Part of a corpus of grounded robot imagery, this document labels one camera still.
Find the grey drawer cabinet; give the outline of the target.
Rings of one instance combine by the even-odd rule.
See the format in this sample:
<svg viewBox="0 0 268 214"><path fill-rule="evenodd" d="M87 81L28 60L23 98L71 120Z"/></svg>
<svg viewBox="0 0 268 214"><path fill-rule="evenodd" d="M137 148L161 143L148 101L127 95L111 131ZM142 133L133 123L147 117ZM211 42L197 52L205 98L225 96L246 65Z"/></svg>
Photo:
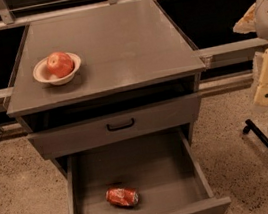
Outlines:
<svg viewBox="0 0 268 214"><path fill-rule="evenodd" d="M154 0L34 21L28 27L7 113L28 135L198 94L204 64ZM62 86L34 79L53 51L81 58ZM67 158L46 159L61 173Z"/></svg>

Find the red apple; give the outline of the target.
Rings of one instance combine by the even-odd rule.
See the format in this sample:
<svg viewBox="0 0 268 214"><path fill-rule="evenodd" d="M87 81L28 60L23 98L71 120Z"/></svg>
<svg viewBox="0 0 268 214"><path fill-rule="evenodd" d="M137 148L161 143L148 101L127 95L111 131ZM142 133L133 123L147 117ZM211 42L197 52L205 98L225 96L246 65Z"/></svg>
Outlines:
<svg viewBox="0 0 268 214"><path fill-rule="evenodd" d="M65 52L51 53L46 63L48 72L58 78L69 75L74 68L73 60Z"/></svg>

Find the white bowl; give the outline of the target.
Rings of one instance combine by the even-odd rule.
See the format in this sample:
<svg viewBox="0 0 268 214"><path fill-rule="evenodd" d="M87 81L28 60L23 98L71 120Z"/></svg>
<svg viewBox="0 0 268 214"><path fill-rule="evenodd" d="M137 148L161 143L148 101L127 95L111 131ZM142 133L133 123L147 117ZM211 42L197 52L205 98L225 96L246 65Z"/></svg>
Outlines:
<svg viewBox="0 0 268 214"><path fill-rule="evenodd" d="M38 62L33 70L34 79L43 84L65 85L81 66L81 58L73 53L54 52Z"/></svg>

